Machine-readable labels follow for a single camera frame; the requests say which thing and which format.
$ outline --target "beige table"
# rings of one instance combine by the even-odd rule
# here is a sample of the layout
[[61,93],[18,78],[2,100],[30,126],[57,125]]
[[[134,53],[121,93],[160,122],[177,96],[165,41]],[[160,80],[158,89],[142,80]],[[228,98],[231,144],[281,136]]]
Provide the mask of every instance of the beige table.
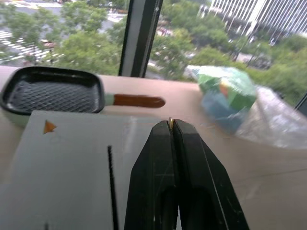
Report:
[[[0,89],[15,70],[0,67]],[[307,229],[307,151],[278,149],[229,136],[212,128],[200,108],[194,83],[102,76],[106,92],[159,95],[159,109],[110,106],[105,114],[179,118],[193,124],[226,167],[252,230]],[[20,140],[22,129],[0,113],[0,179]]]

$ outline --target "clear plastic bag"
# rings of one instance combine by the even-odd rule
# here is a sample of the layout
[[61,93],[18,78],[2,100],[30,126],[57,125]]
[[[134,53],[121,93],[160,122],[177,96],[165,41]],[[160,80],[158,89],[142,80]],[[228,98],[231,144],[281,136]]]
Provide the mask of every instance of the clear plastic bag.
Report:
[[307,149],[307,118],[271,89],[258,86],[257,100],[236,136],[288,149]]
[[256,87],[248,74],[232,67],[188,66],[204,93],[207,116],[228,133],[235,133],[254,104]]

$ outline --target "green tree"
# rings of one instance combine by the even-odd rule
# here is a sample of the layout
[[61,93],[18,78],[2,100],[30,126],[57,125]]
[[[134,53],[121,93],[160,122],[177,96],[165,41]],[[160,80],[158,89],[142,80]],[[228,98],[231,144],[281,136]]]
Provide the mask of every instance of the green tree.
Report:
[[306,66],[307,69],[307,47],[302,48],[297,53],[294,53],[292,57],[293,57],[292,61],[302,66]]
[[228,36],[224,30],[209,29],[205,25],[199,25],[192,29],[192,35],[199,46],[219,47],[228,45]]
[[130,0],[112,0],[112,3],[117,9],[127,10]]
[[157,36],[153,42],[151,59],[156,61],[166,79],[180,78],[188,64],[182,42],[174,37]]
[[233,41],[234,49],[238,52],[242,52],[245,54],[249,53],[248,50],[248,37],[241,36],[237,40]]
[[231,66],[232,61],[227,54],[207,46],[192,58],[190,64],[196,66]]
[[300,35],[292,35],[282,40],[281,46],[288,48],[294,52],[298,52],[302,48],[307,47],[307,39]]
[[100,74],[117,75],[120,48],[109,42],[105,34],[78,32],[69,36],[55,53],[61,54],[54,66],[81,69]]
[[206,27],[210,30],[223,30],[225,26],[224,22],[219,17],[214,17],[212,14],[207,14],[204,18],[202,18],[200,23],[204,23],[204,25],[206,25]]
[[294,60],[294,55],[295,52],[279,45],[274,46],[272,49],[272,58],[274,63],[289,64]]
[[174,27],[189,29],[191,23],[197,20],[199,4],[181,0],[177,3],[170,3],[163,6],[162,14]]
[[106,4],[106,0],[88,0],[87,4],[94,7],[103,7]]
[[262,84],[281,92],[284,100],[294,106],[306,92],[307,69],[300,65],[278,64],[272,66],[266,73]]
[[127,18],[123,18],[119,23],[115,23],[111,29],[107,30],[111,42],[115,42],[119,46],[124,43]]
[[252,57],[247,65],[257,68],[269,68],[272,63],[272,47],[266,42],[249,44]]
[[96,8],[84,1],[67,2],[61,8],[61,17],[65,20],[65,34],[71,35],[79,30],[98,32],[106,20],[105,9]]
[[8,51],[7,47],[5,45],[0,45],[0,63],[3,63],[6,58],[10,55],[12,55],[13,53]]
[[40,39],[52,38],[53,41],[59,41],[59,20],[51,11],[44,8],[38,8],[33,14],[19,12],[12,5],[0,6],[2,15],[2,26],[9,28],[12,33],[11,40],[16,42],[22,38],[26,46],[40,46]]
[[183,41],[190,43],[192,41],[191,34],[185,28],[177,28],[173,30],[173,35]]

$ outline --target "pan handle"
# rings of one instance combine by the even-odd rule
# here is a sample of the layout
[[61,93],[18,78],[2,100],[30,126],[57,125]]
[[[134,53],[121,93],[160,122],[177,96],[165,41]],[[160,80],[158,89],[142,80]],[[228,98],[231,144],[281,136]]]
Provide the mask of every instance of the pan handle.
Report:
[[150,97],[146,95],[114,94],[113,105],[160,108],[163,105],[165,105],[165,101],[161,97]]

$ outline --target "white board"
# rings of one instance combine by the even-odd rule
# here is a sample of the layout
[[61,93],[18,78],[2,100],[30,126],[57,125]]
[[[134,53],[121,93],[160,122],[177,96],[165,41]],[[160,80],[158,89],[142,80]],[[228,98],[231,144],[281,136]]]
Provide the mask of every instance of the white board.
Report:
[[[43,134],[46,120],[56,128]],[[0,230],[113,229],[108,145],[123,229],[131,169],[159,121],[33,112],[0,187]]]

